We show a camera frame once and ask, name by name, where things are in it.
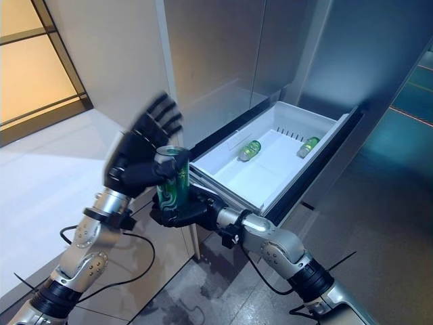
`aluminum can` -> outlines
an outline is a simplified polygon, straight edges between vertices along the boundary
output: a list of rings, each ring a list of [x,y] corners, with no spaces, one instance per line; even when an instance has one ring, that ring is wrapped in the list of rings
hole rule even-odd
[[[155,161],[163,163],[175,157],[182,151],[182,147],[163,146],[156,149]],[[189,194],[189,161],[180,168],[179,172],[172,179],[167,179],[164,184],[157,185],[156,191],[160,202],[160,209],[163,211],[175,210],[188,201]]]

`black cable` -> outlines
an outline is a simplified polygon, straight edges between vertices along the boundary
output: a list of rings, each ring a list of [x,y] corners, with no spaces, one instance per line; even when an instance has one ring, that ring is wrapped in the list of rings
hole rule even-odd
[[[299,313],[299,312],[298,312],[299,310],[304,309],[304,308],[305,308],[304,305],[298,306],[298,307],[296,307],[296,308],[293,308],[293,309],[289,310],[289,314],[290,314],[290,315],[293,315],[293,316],[302,316],[302,317],[306,317],[306,318],[309,318],[309,319],[311,319],[311,320],[317,320],[317,318],[314,317],[314,316],[312,316],[312,315],[309,315],[309,314],[307,314],[307,313]]]
[[[150,270],[150,268],[153,266],[153,264],[155,262],[156,253],[155,253],[155,246],[152,244],[152,242],[150,240],[148,240],[147,238],[144,238],[143,236],[140,236],[140,235],[136,235],[136,234],[132,234],[132,233],[127,233],[127,232],[124,232],[123,234],[126,235],[126,236],[140,238],[140,239],[145,240],[146,242],[149,243],[150,247],[152,248],[152,261],[150,262],[149,266],[147,267],[147,269],[143,273],[141,273],[140,275],[136,276],[135,278],[132,278],[132,279],[127,280],[127,281],[112,283],[112,284],[109,284],[107,286],[104,286],[104,287],[100,288],[99,290],[96,290],[94,293],[92,293],[92,294],[90,294],[90,295],[88,295],[88,296],[86,296],[86,297],[78,300],[77,303],[82,303],[83,301],[85,301],[85,300],[93,297],[94,295],[97,295],[101,291],[103,291],[105,289],[108,289],[108,288],[111,288],[113,286],[120,286],[122,284],[131,283],[133,281],[136,281],[136,280],[142,278]]]
[[[286,296],[286,295],[289,295],[289,294],[291,294],[292,292],[294,292],[294,289],[290,289],[290,290],[287,290],[287,291],[278,291],[278,290],[275,289],[273,286],[271,286],[271,285],[269,284],[269,282],[266,281],[265,277],[261,274],[261,272],[258,270],[256,264],[251,260],[251,257],[250,257],[250,256],[248,255],[248,253],[245,251],[245,249],[243,248],[243,246],[242,246],[242,245],[240,245],[240,246],[241,246],[242,252],[244,252],[246,258],[250,261],[250,263],[252,264],[253,268],[256,270],[258,276],[260,276],[260,278],[263,280],[263,282],[264,282],[264,283],[265,283],[265,284],[266,284],[266,285],[267,285],[267,286],[268,286],[268,287],[269,287],[273,292],[275,292],[276,294],[281,295],[281,296]]]
[[[333,266],[331,266],[329,269],[327,269],[327,271],[331,271],[332,269],[335,269],[336,267],[339,266],[339,264],[343,263],[345,260],[347,260],[349,257],[352,257],[355,254],[356,254],[356,251],[354,251],[351,254],[347,255],[346,257],[344,257],[343,259],[341,259],[337,263],[335,263]]]
[[[31,288],[33,292],[37,293],[39,291],[38,288],[35,288],[34,286],[32,286],[30,283],[28,283],[25,279],[21,278],[15,272],[14,272],[14,276],[16,276],[22,283],[24,283],[25,285],[27,285],[29,288]]]
[[[66,237],[66,236],[64,235],[64,232],[65,232],[66,230],[72,230],[72,229],[75,229],[75,228],[77,228],[77,227],[78,227],[78,225],[71,225],[70,227],[65,227],[65,228],[63,228],[62,230],[60,230],[60,237],[62,237],[63,240],[64,240],[65,242],[67,242],[67,243],[70,245],[72,242],[69,240],[68,237]]]

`metal panel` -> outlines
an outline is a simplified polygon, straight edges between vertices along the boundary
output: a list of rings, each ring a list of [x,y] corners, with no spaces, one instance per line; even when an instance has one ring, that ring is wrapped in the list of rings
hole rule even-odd
[[[314,182],[315,206],[393,101],[433,35],[430,0],[334,0],[299,106],[332,118],[360,104],[364,117]]]
[[[266,1],[254,92],[270,96],[294,80],[317,2]]]
[[[177,101],[190,148],[250,107],[263,0],[165,0]]]

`gray floor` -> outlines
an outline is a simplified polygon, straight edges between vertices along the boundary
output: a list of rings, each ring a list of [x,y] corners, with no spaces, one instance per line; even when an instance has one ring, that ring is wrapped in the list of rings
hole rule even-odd
[[[381,136],[384,127],[372,136]],[[433,324],[432,216],[430,179],[367,142],[316,211],[300,208],[284,227],[302,237],[325,266],[357,250],[333,275],[381,324]],[[202,255],[188,262],[134,325],[315,323],[289,316],[300,299],[274,294],[242,252],[223,248],[218,236],[203,243]],[[288,287],[262,262],[260,268],[276,287]]]

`window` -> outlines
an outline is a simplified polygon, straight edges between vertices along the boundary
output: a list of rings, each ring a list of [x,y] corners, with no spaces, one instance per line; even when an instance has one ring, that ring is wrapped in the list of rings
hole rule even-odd
[[[43,0],[1,0],[0,146],[93,107]]]

